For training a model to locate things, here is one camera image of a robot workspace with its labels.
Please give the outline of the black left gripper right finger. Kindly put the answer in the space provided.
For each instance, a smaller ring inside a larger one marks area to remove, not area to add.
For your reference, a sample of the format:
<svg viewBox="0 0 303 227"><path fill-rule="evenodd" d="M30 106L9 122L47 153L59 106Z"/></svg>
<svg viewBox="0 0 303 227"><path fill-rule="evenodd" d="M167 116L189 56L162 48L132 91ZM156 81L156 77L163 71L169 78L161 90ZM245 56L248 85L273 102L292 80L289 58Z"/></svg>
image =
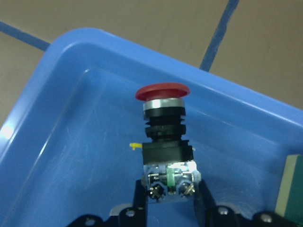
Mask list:
<svg viewBox="0 0 303 227"><path fill-rule="evenodd" d="M194 184L194 212L199 227L209 227L211 223L212 208L216 206L205 180Z"/></svg>

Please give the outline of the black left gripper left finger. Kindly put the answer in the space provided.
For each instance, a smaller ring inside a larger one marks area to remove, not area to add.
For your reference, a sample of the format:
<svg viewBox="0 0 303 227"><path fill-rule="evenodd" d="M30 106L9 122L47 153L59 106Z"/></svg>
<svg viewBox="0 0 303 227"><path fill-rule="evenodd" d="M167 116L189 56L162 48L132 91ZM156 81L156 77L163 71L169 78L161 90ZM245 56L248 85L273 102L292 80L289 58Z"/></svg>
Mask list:
<svg viewBox="0 0 303 227"><path fill-rule="evenodd" d="M134 208L134 226L135 227L146 227L147 226L147 190L144 185L142 185L141 180L136 180L135 191L133 198L133 208Z"/></svg>

